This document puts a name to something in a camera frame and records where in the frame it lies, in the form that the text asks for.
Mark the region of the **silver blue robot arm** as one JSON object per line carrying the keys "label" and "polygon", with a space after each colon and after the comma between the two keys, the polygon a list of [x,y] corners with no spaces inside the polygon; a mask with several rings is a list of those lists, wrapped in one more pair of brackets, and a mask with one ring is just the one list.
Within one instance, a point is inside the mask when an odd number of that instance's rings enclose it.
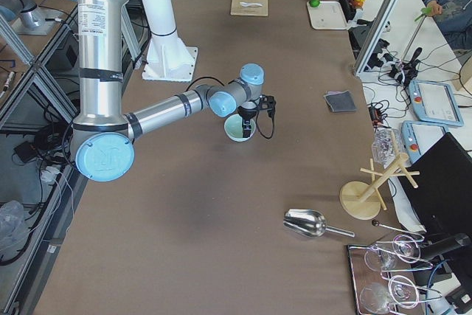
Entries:
{"label": "silver blue robot arm", "polygon": [[[95,181],[112,181],[133,164],[141,135],[210,108],[217,116],[248,114],[262,97],[263,69],[243,66],[225,86],[200,85],[140,111],[122,112],[122,26],[128,0],[76,0],[80,113],[73,121],[71,155]],[[197,50],[179,38],[171,0],[142,0],[151,33],[144,77],[189,81]]]}

